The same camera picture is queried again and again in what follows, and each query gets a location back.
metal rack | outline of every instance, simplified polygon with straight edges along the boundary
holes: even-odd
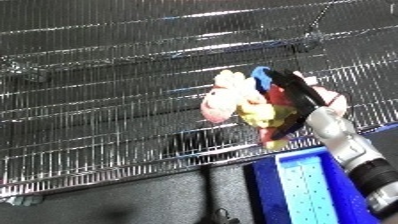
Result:
[[[332,2],[308,32],[331,2],[0,1],[0,198],[272,153],[237,117],[200,115],[224,68],[298,69],[351,96],[359,130],[398,121],[398,17]],[[318,145],[308,133],[284,150]]]

blue container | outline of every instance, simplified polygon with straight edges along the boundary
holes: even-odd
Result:
[[[253,164],[267,224],[376,224],[366,201],[324,148]]]

